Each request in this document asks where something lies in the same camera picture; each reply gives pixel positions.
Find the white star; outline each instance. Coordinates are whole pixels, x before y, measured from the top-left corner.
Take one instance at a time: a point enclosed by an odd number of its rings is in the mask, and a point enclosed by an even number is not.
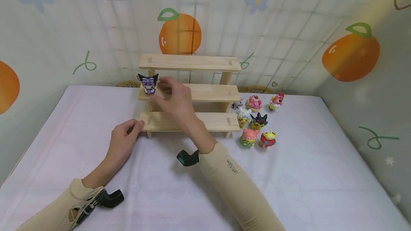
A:
[[[391,165],[391,166],[393,166],[393,164],[395,163],[393,157],[387,157],[386,162],[387,162],[387,165]]]

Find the figurine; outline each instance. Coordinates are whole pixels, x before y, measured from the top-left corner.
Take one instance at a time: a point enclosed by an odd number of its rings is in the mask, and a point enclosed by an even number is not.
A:
[[[240,128],[244,128],[245,124],[251,120],[251,110],[246,110],[243,107],[239,107],[237,110],[237,119]]]
[[[243,101],[242,98],[241,98],[240,101],[238,101],[238,102],[233,102],[233,104],[232,104],[232,109],[237,110],[238,107],[243,106],[243,104],[241,103],[241,101]]]
[[[282,101],[284,101],[284,93],[280,93],[278,95],[271,96],[270,105],[268,105],[268,109],[271,111],[282,106]]]
[[[257,117],[251,115],[251,128],[260,130],[262,127],[268,124],[267,115],[261,117],[260,113],[257,113]]]
[[[155,85],[157,84],[158,74],[152,77],[145,77],[143,75],[137,74],[138,80],[141,81],[141,84],[144,86],[144,93],[146,95],[154,95]]]
[[[258,112],[263,107],[263,104],[257,95],[252,95],[245,102],[245,107],[251,109],[252,112]]]
[[[257,134],[259,130],[252,130],[249,128],[244,128],[243,134],[240,137],[241,145],[243,147],[253,147],[256,141]]]
[[[263,134],[261,134],[259,143],[259,146],[261,148],[272,147],[273,145],[275,145],[275,143],[275,133],[273,133],[272,130],[270,130],[270,132],[264,132]]]

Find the left hand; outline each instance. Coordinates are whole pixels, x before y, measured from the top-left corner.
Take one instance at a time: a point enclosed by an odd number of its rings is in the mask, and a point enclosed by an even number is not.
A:
[[[121,168],[131,155],[143,126],[143,120],[131,119],[114,127],[104,161],[111,163],[114,168]]]
[[[106,157],[94,171],[83,179],[83,185],[86,188],[94,189],[107,184],[131,155],[143,126],[143,120],[131,119],[113,129]]]

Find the white mattress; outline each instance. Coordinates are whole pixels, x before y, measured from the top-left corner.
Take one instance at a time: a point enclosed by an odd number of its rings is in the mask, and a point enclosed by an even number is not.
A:
[[[0,230],[11,231],[53,201],[73,178],[103,159],[113,127],[138,118],[135,88],[69,86],[24,157],[0,189]],[[271,95],[261,95],[268,104]],[[268,112],[277,144],[245,149],[215,136],[252,177],[288,231],[410,230],[321,98],[286,95]],[[97,208],[76,230],[240,230],[198,170],[176,159],[195,150],[181,133],[140,137],[106,186],[125,201]]]

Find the black clip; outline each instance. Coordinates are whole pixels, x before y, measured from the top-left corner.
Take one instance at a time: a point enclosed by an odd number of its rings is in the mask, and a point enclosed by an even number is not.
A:
[[[198,152],[198,150],[195,151],[192,155],[189,155],[189,153],[187,153],[185,150],[182,150],[178,153],[177,159],[181,164],[183,164],[183,166],[192,166],[200,161],[200,158],[198,157],[199,154],[200,152]]]
[[[117,205],[121,204],[123,201],[124,196],[120,190],[117,190],[112,194],[108,194],[107,191],[103,189],[81,213],[77,220],[77,224],[83,222],[83,220],[94,210],[96,205],[107,208],[114,208]]]

